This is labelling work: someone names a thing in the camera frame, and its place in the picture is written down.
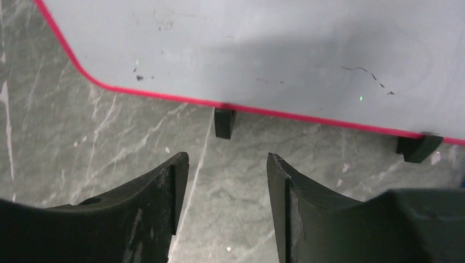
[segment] white board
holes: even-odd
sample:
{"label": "white board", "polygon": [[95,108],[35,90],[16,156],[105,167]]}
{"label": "white board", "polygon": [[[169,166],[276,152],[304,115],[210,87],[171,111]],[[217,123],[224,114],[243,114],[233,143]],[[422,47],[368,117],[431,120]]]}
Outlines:
{"label": "white board", "polygon": [[465,139],[464,0],[36,3],[108,88]]}

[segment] black support leg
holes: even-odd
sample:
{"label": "black support leg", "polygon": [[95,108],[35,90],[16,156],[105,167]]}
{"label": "black support leg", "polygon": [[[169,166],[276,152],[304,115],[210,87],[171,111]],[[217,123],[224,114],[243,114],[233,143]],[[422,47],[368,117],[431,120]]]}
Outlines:
{"label": "black support leg", "polygon": [[404,155],[408,163],[421,163],[433,153],[442,143],[443,137],[424,135],[419,139],[399,137],[397,141],[397,154]]}
{"label": "black support leg", "polygon": [[231,139],[236,111],[215,108],[215,135],[218,138]]}

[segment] red edge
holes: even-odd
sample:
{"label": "red edge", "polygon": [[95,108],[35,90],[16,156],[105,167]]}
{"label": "red edge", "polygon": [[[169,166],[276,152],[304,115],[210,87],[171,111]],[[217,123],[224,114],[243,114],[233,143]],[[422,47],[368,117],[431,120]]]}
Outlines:
{"label": "red edge", "polygon": [[[58,39],[61,46],[63,47],[63,50],[67,53],[68,57],[73,62],[74,66],[77,68],[77,70],[81,74],[83,74],[89,81],[94,83],[95,85],[98,85],[98,86],[100,86],[100,87],[102,87],[104,89],[110,90],[112,92],[126,93],[126,94],[139,95],[139,96],[148,96],[148,97],[159,98],[159,99],[164,99],[164,100],[187,102],[187,103],[190,103],[190,104],[198,104],[198,105],[217,107],[217,108],[227,108],[227,109],[235,110],[235,111],[256,113],[256,114],[274,116],[274,117],[279,117],[279,118],[296,119],[296,120],[299,120],[299,121],[321,123],[321,124],[324,124],[324,125],[339,126],[339,127],[343,127],[343,128],[349,128],[349,129],[365,130],[367,132],[372,132],[372,133],[382,133],[382,134],[388,134],[388,135],[394,135],[394,136],[402,136],[402,137],[408,137],[408,138],[420,138],[422,136],[422,134],[413,133],[413,132],[410,132],[410,131],[403,131],[403,130],[397,130],[397,129],[375,127],[375,126],[357,124],[357,123],[342,122],[342,121],[336,121],[336,120],[333,120],[333,119],[324,119],[324,118],[311,117],[311,116],[305,116],[305,115],[298,115],[298,114],[292,114],[292,113],[285,113],[285,112],[279,112],[279,111],[264,110],[264,109],[261,109],[261,108],[254,108],[254,107],[248,107],[248,106],[225,104],[225,103],[216,102],[216,101],[186,98],[186,97],[182,97],[182,96],[174,96],[174,95],[160,94],[160,93],[154,93],[154,92],[145,92],[145,91],[141,91],[141,90],[134,90],[134,89],[130,89],[130,88],[123,88],[123,87],[118,87],[118,86],[105,84],[105,83],[95,79],[94,77],[92,77],[81,66],[81,64],[77,60],[76,56],[74,55],[73,51],[71,50],[70,46],[68,45],[68,42],[66,41],[65,37],[61,33],[60,28],[58,28],[58,25],[56,24],[56,22],[53,19],[52,15],[48,11],[48,9],[47,9],[46,5],[44,4],[43,0],[33,0],[33,1],[35,2],[37,7],[39,8],[40,12],[44,16],[44,18],[47,21],[48,25],[50,26],[50,28],[52,29],[52,31],[55,34],[56,38]],[[463,140],[463,139],[444,138],[444,142],[447,143],[447,144],[465,145],[465,140]]]}

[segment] gray marble floor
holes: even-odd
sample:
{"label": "gray marble floor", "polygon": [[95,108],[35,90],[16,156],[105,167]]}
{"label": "gray marble floor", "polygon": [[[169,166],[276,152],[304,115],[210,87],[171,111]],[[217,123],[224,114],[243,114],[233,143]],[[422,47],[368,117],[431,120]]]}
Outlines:
{"label": "gray marble floor", "polygon": [[190,179],[172,263],[277,262],[268,152],[359,200],[396,187],[455,188],[465,174],[463,147],[442,145],[409,164],[392,136],[289,119],[239,113],[232,140],[217,139],[212,108],[96,87],[30,0],[0,3],[0,197],[75,204],[186,151]]}

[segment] whiteboard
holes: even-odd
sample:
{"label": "whiteboard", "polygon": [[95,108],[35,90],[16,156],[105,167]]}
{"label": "whiteboard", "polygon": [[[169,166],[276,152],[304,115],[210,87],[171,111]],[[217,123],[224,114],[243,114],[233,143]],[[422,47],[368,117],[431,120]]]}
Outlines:
{"label": "whiteboard", "polygon": [[35,2],[103,87],[465,143],[463,0]]}

